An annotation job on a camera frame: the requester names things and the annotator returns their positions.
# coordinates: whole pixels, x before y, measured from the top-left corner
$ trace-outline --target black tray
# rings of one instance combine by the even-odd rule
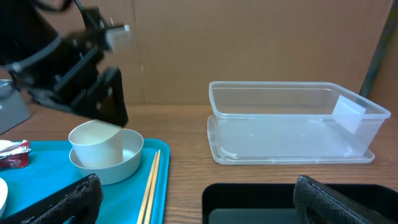
[[[398,193],[380,185],[327,184],[328,187],[398,222]],[[299,223],[295,184],[213,184],[202,195],[204,224]]]

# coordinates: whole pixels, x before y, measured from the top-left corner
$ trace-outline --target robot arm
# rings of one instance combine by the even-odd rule
[[[26,90],[35,103],[124,126],[121,72],[109,67],[100,74],[96,65],[112,50],[113,37],[131,35],[128,26],[109,26],[98,8],[75,3],[86,30],[63,38],[36,8],[62,12],[72,0],[59,9],[38,0],[0,0],[0,67],[12,77],[12,90]]]

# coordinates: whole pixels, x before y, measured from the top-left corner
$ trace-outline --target wooden table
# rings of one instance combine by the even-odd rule
[[[87,119],[29,105],[30,120],[1,135],[9,140],[68,139]],[[380,184],[398,191],[398,119],[388,119],[371,144],[371,164],[226,166],[211,157],[210,106],[128,106],[126,128],[171,148],[165,223],[201,223],[201,193],[216,182],[295,183],[300,174],[324,183]]]

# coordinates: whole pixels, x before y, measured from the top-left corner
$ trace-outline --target white cup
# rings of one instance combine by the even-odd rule
[[[69,141],[84,167],[104,168],[123,161],[123,134],[119,126],[88,121],[69,133]]]

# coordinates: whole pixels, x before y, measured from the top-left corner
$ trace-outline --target chopstick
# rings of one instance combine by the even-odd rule
[[[150,173],[147,181],[147,186],[145,188],[144,198],[142,199],[141,208],[139,210],[139,215],[137,219],[137,224],[142,224],[145,216],[145,224],[149,223],[150,215],[152,213],[152,206],[154,203],[154,194],[156,188],[157,173],[159,171],[159,161],[160,161],[160,150],[155,153],[154,160],[152,162],[152,167],[150,168]]]

